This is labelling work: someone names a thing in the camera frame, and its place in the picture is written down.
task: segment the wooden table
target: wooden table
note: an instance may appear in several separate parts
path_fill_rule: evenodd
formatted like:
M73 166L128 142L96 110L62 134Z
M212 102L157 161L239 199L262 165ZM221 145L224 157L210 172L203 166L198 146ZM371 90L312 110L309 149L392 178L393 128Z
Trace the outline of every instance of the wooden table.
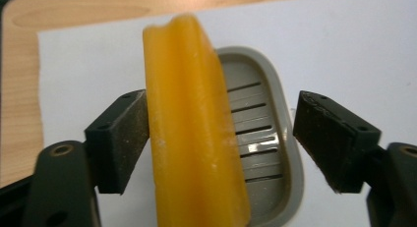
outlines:
M3 13L0 187L30 175L43 148L38 31L264 1L12 0Z

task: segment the white paper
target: white paper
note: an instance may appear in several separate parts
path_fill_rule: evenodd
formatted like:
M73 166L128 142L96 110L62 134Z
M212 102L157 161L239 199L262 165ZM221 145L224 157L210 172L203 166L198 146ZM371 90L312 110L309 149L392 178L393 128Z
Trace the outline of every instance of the white paper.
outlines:
M301 89L381 129L380 145L417 144L417 0L285 0L197 13L215 47L243 45L275 66L288 108ZM172 16L66 28L39 37L45 146L83 141L119 95L145 88L142 30ZM99 196L103 226L155 226L147 145L125 195ZM369 226L366 187L336 195L300 146L305 192L288 226Z

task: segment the drainage slot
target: drainage slot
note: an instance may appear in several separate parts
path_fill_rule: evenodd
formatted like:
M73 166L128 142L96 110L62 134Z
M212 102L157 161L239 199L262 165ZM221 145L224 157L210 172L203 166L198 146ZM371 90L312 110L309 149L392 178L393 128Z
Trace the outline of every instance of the drainage slot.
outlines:
M250 145L250 144L253 144L253 143L271 142L271 141L275 141L275 140L276 140L276 137L264 137L264 138L258 138L256 140L252 140L252 141L248 141L248 142L239 143L239 146Z
M253 132L270 130L270 129L272 129L272 126L258 127L258 128L254 128L254 129L249 129L249 130L245 130L245 131L236 132L236 136L243 135L243 134L249 134L249 133L253 133Z
M276 147L273 147L273 148L269 148L269 149L266 149L266 150L254 151L254 152L251 152L251 153L240 155L240 157L241 158L246 158L246 157L251 157L251 156L272 154L272 153L277 153L277 152L278 152L278 149Z
M271 175L271 176L265 176L265 177L258 177L258 178L253 178L253 179L247 179L247 180L245 180L245 182L246 183L254 183L254 182L259 182L259 181L264 181L264 180L280 179L282 177L283 177L282 174L278 174L278 175Z
M252 106L237 108L237 109L232 110L232 113L240 112L240 111L246 111L246 110L259 108L259 107L263 107L263 106L267 106L267 104L266 103L260 103L260 104L256 104L256 105L252 105Z
M243 89L243 88L253 87L253 86L257 86L257 85L261 85L261 83L257 82L257 83L253 83L253 84L249 84L249 85L242 85L242 86L234 87L234 88L229 89L227 92L237 91L237 90L240 90L240 89Z

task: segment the gray soap dish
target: gray soap dish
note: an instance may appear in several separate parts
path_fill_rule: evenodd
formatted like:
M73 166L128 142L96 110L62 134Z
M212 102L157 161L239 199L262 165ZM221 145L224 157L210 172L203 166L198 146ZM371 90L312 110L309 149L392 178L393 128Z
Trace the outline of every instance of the gray soap dish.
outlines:
M283 225L300 205L304 177L280 81L255 50L226 47L217 53L251 203L249 226Z

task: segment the yellow soap bar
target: yellow soap bar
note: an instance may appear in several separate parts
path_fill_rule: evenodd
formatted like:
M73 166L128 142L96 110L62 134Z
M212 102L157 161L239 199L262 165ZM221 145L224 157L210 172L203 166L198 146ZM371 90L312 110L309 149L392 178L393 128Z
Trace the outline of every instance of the yellow soap bar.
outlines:
M144 30L158 226L246 226L250 205L219 59L191 15Z

